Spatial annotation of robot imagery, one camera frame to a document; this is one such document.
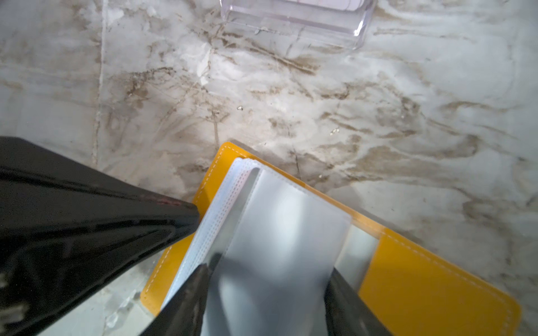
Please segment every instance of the marble countertop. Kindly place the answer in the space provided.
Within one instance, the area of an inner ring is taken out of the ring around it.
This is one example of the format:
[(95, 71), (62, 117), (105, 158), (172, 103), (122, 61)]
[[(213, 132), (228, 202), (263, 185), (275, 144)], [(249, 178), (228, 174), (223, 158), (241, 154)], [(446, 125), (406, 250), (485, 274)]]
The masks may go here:
[(379, 0), (352, 51), (224, 24), (215, 0), (4, 0), (0, 133), (185, 200), (234, 140), (509, 292), (533, 334), (537, 17)]

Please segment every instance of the clear plastic box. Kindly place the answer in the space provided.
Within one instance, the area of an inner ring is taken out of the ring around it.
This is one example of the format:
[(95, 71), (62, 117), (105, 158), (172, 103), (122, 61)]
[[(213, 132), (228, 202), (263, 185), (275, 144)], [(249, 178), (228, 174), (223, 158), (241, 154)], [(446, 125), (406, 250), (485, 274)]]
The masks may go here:
[(225, 21), (357, 48), (376, 0), (221, 0)]

